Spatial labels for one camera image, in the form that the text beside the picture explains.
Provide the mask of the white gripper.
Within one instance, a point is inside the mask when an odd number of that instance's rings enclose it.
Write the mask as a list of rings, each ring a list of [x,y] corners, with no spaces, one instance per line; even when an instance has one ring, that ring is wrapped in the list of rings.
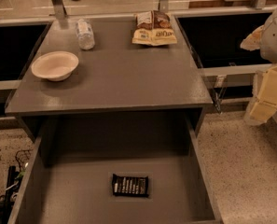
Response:
[[[263,59],[277,63],[277,8],[267,18],[264,27],[257,27],[242,41],[240,48],[249,51],[260,49]],[[244,120],[248,125],[258,126],[277,112],[277,64],[266,71],[256,72],[252,93]]]

